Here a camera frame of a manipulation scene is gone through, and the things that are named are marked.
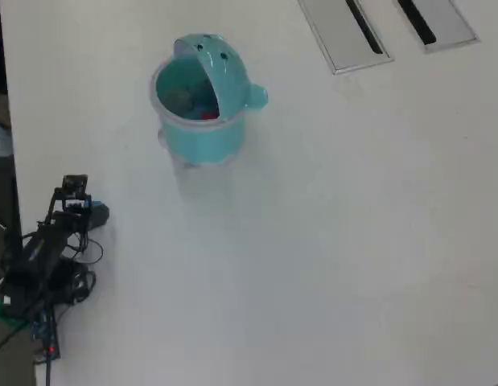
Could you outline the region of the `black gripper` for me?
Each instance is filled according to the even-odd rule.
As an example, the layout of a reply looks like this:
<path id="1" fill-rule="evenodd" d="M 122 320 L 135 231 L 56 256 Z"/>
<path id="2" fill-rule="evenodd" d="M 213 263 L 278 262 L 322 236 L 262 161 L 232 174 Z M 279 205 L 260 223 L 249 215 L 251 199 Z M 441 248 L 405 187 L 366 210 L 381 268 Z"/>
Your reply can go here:
<path id="1" fill-rule="evenodd" d="M 50 202 L 50 223 L 67 232 L 87 232 L 104 226 L 109 219 L 109 207 L 94 203 L 85 186 L 57 187 Z"/>

